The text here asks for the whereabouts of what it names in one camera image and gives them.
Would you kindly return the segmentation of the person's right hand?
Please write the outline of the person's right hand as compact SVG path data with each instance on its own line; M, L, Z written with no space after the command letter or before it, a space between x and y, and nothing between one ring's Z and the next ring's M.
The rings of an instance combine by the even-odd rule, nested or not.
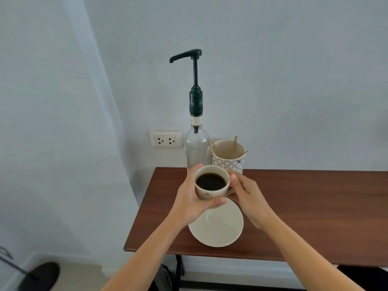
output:
M235 192L237 201L252 224L265 232L275 216L274 211L267 203L257 183L247 177L247 192Z

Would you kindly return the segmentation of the person's left hand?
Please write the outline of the person's left hand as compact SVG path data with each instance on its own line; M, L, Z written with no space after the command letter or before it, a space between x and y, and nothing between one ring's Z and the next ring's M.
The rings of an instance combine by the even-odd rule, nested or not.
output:
M204 213L196 209L196 203L201 199L197 197L194 181L195 172L202 166L198 164L188 170L187 177L179 187L172 209L168 214L168 220L180 230Z

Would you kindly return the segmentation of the cream coffee cup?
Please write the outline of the cream coffee cup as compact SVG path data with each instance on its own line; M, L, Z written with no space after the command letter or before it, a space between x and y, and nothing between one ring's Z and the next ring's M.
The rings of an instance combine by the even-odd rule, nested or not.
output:
M218 190L218 191L206 191L206 190L199 188L196 185L196 179L197 179L197 177L199 177L200 175L205 174L205 173L216 173L216 174L222 176L225 179L225 181L227 182L227 185L223 189ZM195 172L194 181L195 181L195 188L196 188L197 196L202 200L211 199L213 197L228 197L235 192L234 189L230 188L230 175L229 175L229 173L224 168L219 167L219 166L206 165L206 166L201 167L200 169L198 169Z

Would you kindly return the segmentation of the person's right forearm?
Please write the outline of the person's right forearm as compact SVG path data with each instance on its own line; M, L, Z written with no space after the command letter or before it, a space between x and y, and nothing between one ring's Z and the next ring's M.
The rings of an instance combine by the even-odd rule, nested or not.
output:
M277 215L262 226L307 291L365 291L320 255Z

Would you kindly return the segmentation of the person's left forearm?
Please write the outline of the person's left forearm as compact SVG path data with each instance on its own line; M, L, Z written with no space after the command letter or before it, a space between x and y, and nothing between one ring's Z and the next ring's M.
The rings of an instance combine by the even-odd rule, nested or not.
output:
M186 225L182 216L169 214L100 291L147 291L169 247Z

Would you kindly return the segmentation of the patterned paper cup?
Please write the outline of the patterned paper cup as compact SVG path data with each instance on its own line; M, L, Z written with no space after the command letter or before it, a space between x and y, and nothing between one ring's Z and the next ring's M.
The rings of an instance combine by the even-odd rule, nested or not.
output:
M217 149L217 155L212 153L212 150L210 147L210 151L211 151L210 164L215 166L220 166L226 170L231 170L242 174L244 170L244 165L245 165L245 156L244 157L239 157L239 156L241 156L242 153L246 151L246 149L243 145L237 142L238 155L237 155L237 158L232 159L233 141L234 140L217 140L217 141L213 140Z

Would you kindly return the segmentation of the black coffee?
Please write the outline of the black coffee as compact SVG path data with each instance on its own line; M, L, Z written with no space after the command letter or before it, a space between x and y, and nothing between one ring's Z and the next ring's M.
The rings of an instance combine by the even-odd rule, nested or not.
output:
M206 191L218 191L223 189L227 182L216 173L205 173L197 177L196 185Z

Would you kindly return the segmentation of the cream saucer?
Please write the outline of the cream saucer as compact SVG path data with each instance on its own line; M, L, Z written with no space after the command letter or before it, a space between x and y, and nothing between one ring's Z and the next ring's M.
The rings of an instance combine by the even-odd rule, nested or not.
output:
M188 225L191 234L202 244L221 248L240 237L244 227L242 212L234 201L226 200L226 204L206 210Z

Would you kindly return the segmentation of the clear glass bottle with pump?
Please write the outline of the clear glass bottle with pump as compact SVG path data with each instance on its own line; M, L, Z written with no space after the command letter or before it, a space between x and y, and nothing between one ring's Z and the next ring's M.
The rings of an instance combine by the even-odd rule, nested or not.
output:
M187 169L197 165L208 165L210 135L203 128L203 92L198 84L197 61L202 55L201 49L191 49L172 56L169 63L183 58L193 62L193 86L189 92L190 129L184 135L183 145L186 153Z

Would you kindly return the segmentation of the grey bag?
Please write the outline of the grey bag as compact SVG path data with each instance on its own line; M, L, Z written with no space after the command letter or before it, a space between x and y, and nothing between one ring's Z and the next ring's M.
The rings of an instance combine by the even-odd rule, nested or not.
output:
M173 291L174 279L175 273L171 272L166 265L161 264L148 291Z

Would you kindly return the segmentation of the black round stand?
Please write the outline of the black round stand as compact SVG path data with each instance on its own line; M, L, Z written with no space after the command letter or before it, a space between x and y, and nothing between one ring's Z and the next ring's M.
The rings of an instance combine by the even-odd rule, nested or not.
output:
M51 291L61 272L60 265L56 262L46 262L26 271L1 256L0 261L24 275L17 291Z

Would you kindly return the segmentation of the white wall outlet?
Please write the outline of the white wall outlet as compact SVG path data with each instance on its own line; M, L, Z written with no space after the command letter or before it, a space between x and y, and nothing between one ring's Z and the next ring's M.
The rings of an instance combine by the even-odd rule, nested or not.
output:
M177 148L183 147L181 131L149 131L152 147Z

